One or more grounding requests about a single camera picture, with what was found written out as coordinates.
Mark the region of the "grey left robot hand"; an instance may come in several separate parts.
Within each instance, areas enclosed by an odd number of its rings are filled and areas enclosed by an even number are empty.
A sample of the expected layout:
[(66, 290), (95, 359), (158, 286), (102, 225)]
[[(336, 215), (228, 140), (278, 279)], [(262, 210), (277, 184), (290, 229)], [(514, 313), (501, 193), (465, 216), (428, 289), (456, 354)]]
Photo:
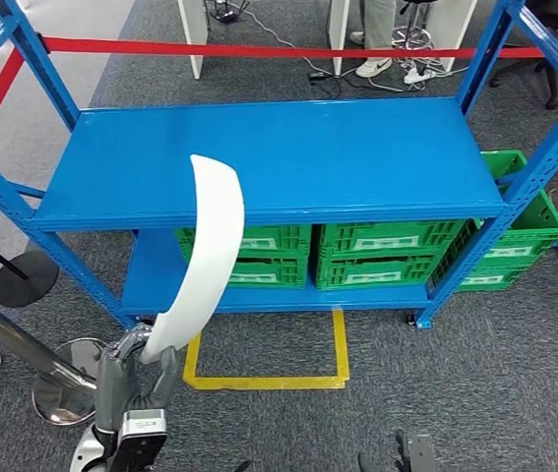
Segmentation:
[(112, 435), (120, 429), (126, 411), (164, 409), (169, 403), (178, 369), (175, 348), (156, 356), (159, 373), (148, 392), (143, 391), (138, 377), (136, 356), (146, 347), (151, 331), (150, 325), (137, 324), (104, 349), (97, 374), (97, 430)]

